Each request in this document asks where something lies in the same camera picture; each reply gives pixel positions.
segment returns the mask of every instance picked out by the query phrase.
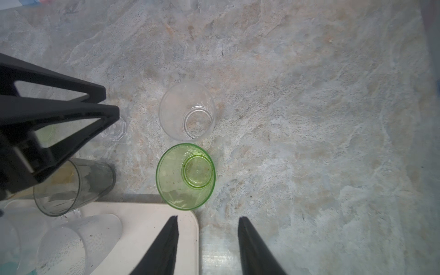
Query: marble countertop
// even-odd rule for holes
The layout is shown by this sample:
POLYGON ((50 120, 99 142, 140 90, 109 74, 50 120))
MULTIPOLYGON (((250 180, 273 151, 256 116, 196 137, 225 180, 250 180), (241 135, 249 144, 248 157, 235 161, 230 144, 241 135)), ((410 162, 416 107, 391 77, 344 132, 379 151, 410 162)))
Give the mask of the marble countertop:
POLYGON ((175 144, 161 97, 183 80, 209 89, 202 274, 241 274, 240 216, 288 274, 440 268, 440 120, 417 1, 54 0, 0 11, 0 52, 107 88, 127 132, 77 153, 115 165, 106 200, 158 199, 175 144))

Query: green cup behind gripper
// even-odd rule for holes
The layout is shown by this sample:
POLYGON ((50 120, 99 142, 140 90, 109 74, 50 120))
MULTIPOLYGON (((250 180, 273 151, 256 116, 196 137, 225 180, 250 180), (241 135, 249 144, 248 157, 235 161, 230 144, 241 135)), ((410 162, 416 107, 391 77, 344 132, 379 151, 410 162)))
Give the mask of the green cup behind gripper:
POLYGON ((172 207, 191 210, 211 196, 216 171, 208 153, 191 143, 177 144, 159 160, 156 184, 162 198, 172 207))

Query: translucent white cup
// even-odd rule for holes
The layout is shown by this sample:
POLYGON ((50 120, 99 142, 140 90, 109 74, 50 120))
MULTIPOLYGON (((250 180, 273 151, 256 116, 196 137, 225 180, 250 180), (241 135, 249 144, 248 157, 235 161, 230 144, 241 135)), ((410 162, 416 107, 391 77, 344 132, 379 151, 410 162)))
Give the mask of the translucent white cup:
POLYGON ((216 108, 209 91, 197 82, 182 82, 162 97, 159 122, 165 133, 177 141, 194 142, 214 128, 216 108))
POLYGON ((37 274, 89 275, 121 235, 121 221, 113 214, 90 216, 54 227, 38 246, 37 274))

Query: green cup rim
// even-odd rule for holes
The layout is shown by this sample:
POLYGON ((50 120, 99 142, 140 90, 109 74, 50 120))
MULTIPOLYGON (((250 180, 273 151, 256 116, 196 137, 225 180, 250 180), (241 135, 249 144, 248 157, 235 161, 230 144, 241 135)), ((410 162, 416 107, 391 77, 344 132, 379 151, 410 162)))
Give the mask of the green cup rim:
POLYGON ((196 209, 196 208, 198 208, 198 207, 200 207, 200 206, 202 206, 210 197, 211 197, 211 195, 212 195, 212 193, 214 192, 214 187, 215 187, 215 185, 216 185, 216 167, 215 167, 215 165, 214 165, 214 162, 213 162, 213 160, 211 159, 211 156, 208 154, 208 152, 206 152, 203 148, 201 148, 200 146, 197 146, 197 145, 195 145, 195 144, 193 144, 193 143, 179 143, 179 144, 177 144, 177 145, 174 145, 173 147, 171 147, 171 148, 169 148, 163 155, 162 155, 162 157, 161 157, 161 159, 159 160, 159 162, 158 162, 158 166, 157 166, 157 168, 156 168, 156 188, 158 189, 158 191, 159 191, 159 194, 160 194, 160 196, 162 197, 162 199, 169 205, 169 206, 171 206, 171 207, 173 207, 173 208, 175 208, 175 209, 178 209, 178 210, 193 210, 193 209, 196 209), (195 206, 195 207, 192 207, 192 208, 182 208, 182 207, 178 207, 178 206, 176 206, 176 205, 173 205, 172 203, 170 203, 169 201, 167 201, 165 198, 164 198, 164 196, 162 195, 162 192, 161 192, 161 189, 159 188, 159 167, 161 166, 161 164, 162 164, 162 161, 163 161, 163 159, 164 159, 164 157, 172 150, 172 149, 174 149, 174 148, 176 148, 176 147, 180 147, 180 146, 183 146, 183 145, 189 145, 189 146, 192 146, 192 147, 196 147, 197 149, 200 149, 203 153, 205 153, 206 154, 206 156, 208 157, 208 159, 209 159, 209 161, 212 163, 212 169, 213 169, 213 186, 212 186, 212 188, 211 188, 211 191, 209 192, 209 195, 206 197, 206 199, 204 199, 199 205, 197 205, 197 206, 195 206))

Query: green plastic cup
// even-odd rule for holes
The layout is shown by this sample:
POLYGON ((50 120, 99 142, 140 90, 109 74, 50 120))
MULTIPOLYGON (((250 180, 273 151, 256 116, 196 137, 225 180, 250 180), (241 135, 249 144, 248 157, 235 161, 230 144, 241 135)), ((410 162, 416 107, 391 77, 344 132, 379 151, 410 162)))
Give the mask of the green plastic cup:
POLYGON ((156 185, 172 207, 191 210, 204 204, 216 183, 216 170, 208 153, 191 143, 169 148, 159 160, 156 185))

